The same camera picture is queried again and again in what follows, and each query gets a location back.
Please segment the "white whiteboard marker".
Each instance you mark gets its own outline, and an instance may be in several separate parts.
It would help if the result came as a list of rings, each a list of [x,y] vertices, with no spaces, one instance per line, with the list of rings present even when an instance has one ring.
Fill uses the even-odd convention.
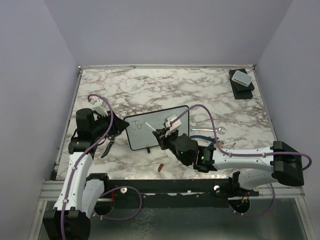
[[[148,122],[144,122],[152,131],[156,131],[156,129],[153,127],[153,126],[151,126]]]

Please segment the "small black-framed whiteboard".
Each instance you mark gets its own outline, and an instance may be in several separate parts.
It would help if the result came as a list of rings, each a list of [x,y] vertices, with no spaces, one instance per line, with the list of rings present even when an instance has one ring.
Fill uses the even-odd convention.
[[[133,151],[157,147],[159,144],[152,133],[152,130],[145,124],[149,123],[155,129],[164,128],[166,119],[176,114],[179,116],[189,107],[181,105],[162,110],[150,111],[141,114],[126,116],[124,121],[129,123],[126,128],[126,134],[129,142],[129,147]]]

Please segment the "red marker cap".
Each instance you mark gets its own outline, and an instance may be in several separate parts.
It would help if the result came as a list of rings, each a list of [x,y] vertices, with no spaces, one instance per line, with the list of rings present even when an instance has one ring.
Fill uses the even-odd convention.
[[[161,164],[159,165],[159,167],[158,167],[157,171],[158,171],[158,172],[160,172],[160,171],[162,170],[163,166],[164,166],[164,164],[163,164],[163,163],[161,163]]]

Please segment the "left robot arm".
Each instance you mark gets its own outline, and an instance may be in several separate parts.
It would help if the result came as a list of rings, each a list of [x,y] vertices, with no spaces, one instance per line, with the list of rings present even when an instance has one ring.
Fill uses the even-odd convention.
[[[98,198],[111,190],[106,173],[88,174],[96,149],[108,137],[119,136],[130,124],[106,110],[82,108],[76,112],[76,136],[68,145],[65,180],[52,210],[43,215],[51,240],[87,240],[91,214]]]

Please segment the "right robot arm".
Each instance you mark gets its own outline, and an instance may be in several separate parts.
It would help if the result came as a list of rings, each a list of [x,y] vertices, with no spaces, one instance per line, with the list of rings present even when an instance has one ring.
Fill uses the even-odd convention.
[[[289,187],[304,185],[302,158],[298,151],[282,141],[264,148],[227,150],[200,146],[188,135],[176,130],[157,129],[152,133],[162,150],[170,150],[185,166],[208,173],[226,169],[246,169],[230,179],[230,191],[240,196],[261,185],[280,183]]]

